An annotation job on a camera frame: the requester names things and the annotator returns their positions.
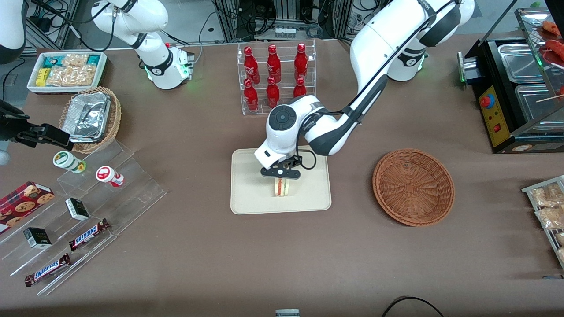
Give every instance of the table surface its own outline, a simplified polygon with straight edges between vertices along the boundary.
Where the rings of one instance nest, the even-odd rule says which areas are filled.
[[[296,307],[304,317],[380,316],[412,295],[447,316],[562,316],[564,280],[541,279],[561,271],[520,189],[564,174],[564,156],[491,154],[474,95],[457,84],[456,53],[475,40],[453,36],[429,49],[412,81],[388,83],[328,158],[329,210],[265,215],[230,210],[231,154],[265,138],[265,119],[241,114],[237,46],[205,47],[193,81],[170,91],[147,80],[133,50],[107,51],[103,85],[123,109],[117,138],[169,193],[47,297],[0,263],[0,315],[273,316]],[[318,97],[340,109],[356,94],[348,47],[316,43]],[[68,99],[30,93],[24,109],[31,122],[56,125]],[[452,175],[456,200],[435,226],[404,226],[374,197],[377,161],[400,148],[430,153]],[[9,150],[1,196],[61,174],[55,147]]]

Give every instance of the wicker basket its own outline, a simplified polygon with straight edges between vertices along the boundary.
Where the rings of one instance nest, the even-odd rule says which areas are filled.
[[[372,189],[392,218],[413,227],[444,219],[455,200],[447,169],[433,156],[401,149],[386,154],[374,169]]]
[[[108,146],[115,139],[117,130],[119,130],[120,128],[121,105],[120,105],[120,101],[117,100],[116,95],[110,89],[107,89],[105,87],[96,87],[92,89],[87,89],[85,91],[81,91],[78,94],[86,95],[93,93],[105,93],[112,98],[112,104],[110,105],[110,113],[108,115],[108,123],[106,124],[106,129],[105,129],[105,136],[102,139],[102,141],[98,143],[75,143],[72,149],[75,152],[90,154],[98,148],[103,148]],[[60,129],[62,129],[63,123],[65,122],[65,118],[67,117],[67,112],[70,104],[71,101],[69,100],[67,106],[65,107],[65,110],[63,110],[63,115],[59,120]]]

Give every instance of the red bottle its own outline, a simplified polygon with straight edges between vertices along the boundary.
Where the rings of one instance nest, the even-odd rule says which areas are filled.
[[[306,55],[306,45],[304,43],[298,44],[298,54],[296,54],[296,59],[294,59],[294,76],[296,80],[298,77],[306,78],[307,76],[307,55]]]
[[[303,82],[303,77],[300,77],[296,80],[296,86],[294,87],[294,98],[307,94],[307,90],[304,87]]]
[[[258,85],[261,82],[261,77],[258,74],[258,63],[253,56],[253,50],[247,46],[243,52],[245,52],[245,73],[247,78],[250,78],[255,85]]]
[[[245,78],[243,83],[245,85],[243,94],[245,95],[247,107],[249,107],[249,111],[256,112],[258,111],[258,95],[256,89],[253,87],[253,82],[250,78]]]
[[[274,80],[278,83],[282,80],[282,69],[280,66],[280,57],[276,53],[276,45],[268,46],[268,60],[266,61],[268,66],[268,75],[274,77]]]
[[[274,77],[268,78],[268,87],[266,88],[266,95],[268,96],[268,106],[270,109],[274,109],[280,101],[280,89],[276,85],[276,80]]]

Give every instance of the stainless steel tray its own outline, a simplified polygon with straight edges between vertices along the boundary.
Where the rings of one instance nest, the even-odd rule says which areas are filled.
[[[539,66],[526,43],[504,44],[497,48],[509,80],[514,83],[543,83]]]
[[[515,88],[519,105],[527,121],[545,116],[554,108],[554,100],[537,103],[537,100],[550,97],[546,85],[519,85]],[[564,130],[564,110],[553,113],[547,120],[534,126],[535,130]]]

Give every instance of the clear acrylic rack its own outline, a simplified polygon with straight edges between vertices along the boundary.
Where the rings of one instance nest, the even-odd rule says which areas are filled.
[[[25,287],[24,279],[27,275],[41,270],[68,253],[72,261],[70,267],[61,268],[32,286],[37,288],[38,296],[48,295],[166,194],[132,155],[132,151],[114,141],[86,156],[84,160],[87,167],[83,173],[73,174],[67,171],[58,178],[58,185],[51,187],[57,196],[49,206],[36,211],[38,214],[28,217],[29,220],[20,221],[17,228],[12,228],[13,232],[2,237],[2,266],[9,270],[12,277],[21,279],[22,287]],[[95,173],[102,165],[109,165],[124,175],[125,183],[116,188],[98,182]],[[65,204],[69,197],[82,200],[90,214],[88,220],[81,222],[71,217]],[[103,218],[106,218],[111,227],[71,252],[69,241]],[[44,228],[52,246],[44,250],[30,248],[23,234],[23,229],[27,227]]]
[[[278,104],[289,104],[294,98],[294,87],[296,86],[296,79],[294,78],[294,59],[298,50],[298,44],[304,43],[306,45],[307,55],[307,76],[305,78],[304,86],[308,95],[316,95],[317,77],[316,77],[316,47],[315,41],[281,41],[281,42],[250,42],[241,43],[237,47],[237,70],[239,71],[239,90],[241,91],[241,107],[244,115],[266,115],[270,112],[268,107],[268,99],[266,96],[266,87],[268,86],[268,69],[266,61],[268,60],[268,46],[270,44],[276,45],[276,51],[280,57],[280,64],[282,70],[282,79],[277,84],[280,89],[280,102]],[[243,81],[246,78],[245,73],[245,54],[243,49],[250,46],[253,49],[253,55],[257,59],[258,73],[261,77],[259,84],[254,85],[258,94],[258,111],[251,112],[246,105],[245,95],[243,91],[245,86]]]

